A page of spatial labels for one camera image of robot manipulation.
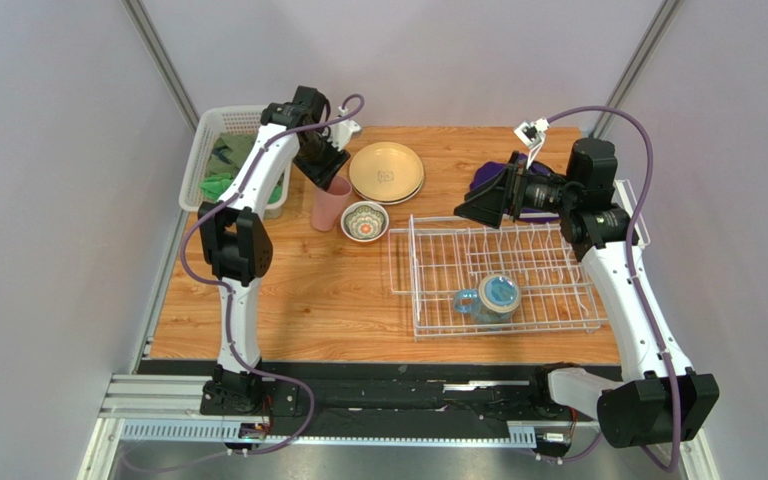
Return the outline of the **pink cup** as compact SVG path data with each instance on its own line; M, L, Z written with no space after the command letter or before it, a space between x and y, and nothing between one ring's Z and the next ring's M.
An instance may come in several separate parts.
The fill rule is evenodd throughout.
M322 232L332 230L341 217L351 193L350 182L341 176L335 177L327 189L316 187L313 194L311 226Z

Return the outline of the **white plate green red rim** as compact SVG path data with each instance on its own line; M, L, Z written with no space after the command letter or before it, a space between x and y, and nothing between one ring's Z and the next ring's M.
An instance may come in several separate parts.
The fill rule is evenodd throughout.
M389 200L389 201L373 199L372 197L363 195L356 188L353 189L353 192L355 194L357 194L364 201L370 201L370 202L373 202L373 203L376 203L376 204L379 204L379 205L390 206L390 205L402 204L402 203L405 203L405 202L413 199L414 197L416 197L421 192L421 190L422 190L422 186L419 186L414 191L412 191L409 195L407 195L407 196L405 196L403 198L400 198L400 199Z

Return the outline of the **yellow bear plate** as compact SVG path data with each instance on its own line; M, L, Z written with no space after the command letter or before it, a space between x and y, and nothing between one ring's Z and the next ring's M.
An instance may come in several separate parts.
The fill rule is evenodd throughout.
M425 180L425 168L411 148L396 142L377 142L353 155L348 176L359 195L392 203L420 188Z

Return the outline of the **white patterned small bowl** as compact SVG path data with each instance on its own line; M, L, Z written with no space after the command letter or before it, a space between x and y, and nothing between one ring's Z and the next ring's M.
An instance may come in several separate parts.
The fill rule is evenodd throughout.
M380 204L360 201L349 205L344 210L339 226L350 240L371 243L386 233L390 226L390 217Z

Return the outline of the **blue glass mug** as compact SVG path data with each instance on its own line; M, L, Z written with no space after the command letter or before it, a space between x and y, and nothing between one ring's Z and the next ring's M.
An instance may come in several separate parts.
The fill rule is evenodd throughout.
M501 325L513 318L521 303L522 292L516 281L508 275L492 274L475 288L458 291L453 309L477 325Z

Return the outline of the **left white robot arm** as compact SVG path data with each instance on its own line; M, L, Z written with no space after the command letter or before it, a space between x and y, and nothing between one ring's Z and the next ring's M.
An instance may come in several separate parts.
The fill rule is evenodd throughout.
M265 404L257 310L262 279L274 257L266 206L289 166L326 190L348 161L345 147L359 127L345 108L333 118L327 118L329 110L327 97L307 86L298 87L289 102L269 104L236 179L198 211L204 258L224 303L221 350L203 387L205 415L253 415Z

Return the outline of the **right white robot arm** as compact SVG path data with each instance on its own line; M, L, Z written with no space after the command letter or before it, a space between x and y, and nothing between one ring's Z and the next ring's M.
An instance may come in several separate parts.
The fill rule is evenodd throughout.
M621 381L571 364L538 372L545 409L570 407L598 421L615 448L694 439L720 396L711 374L698 374L673 340L643 266L632 216L615 203L615 147L582 138L565 173L521 167L514 152L504 169L465 194L454 213L497 228L523 209L555 214L564 240L594 283L621 358Z

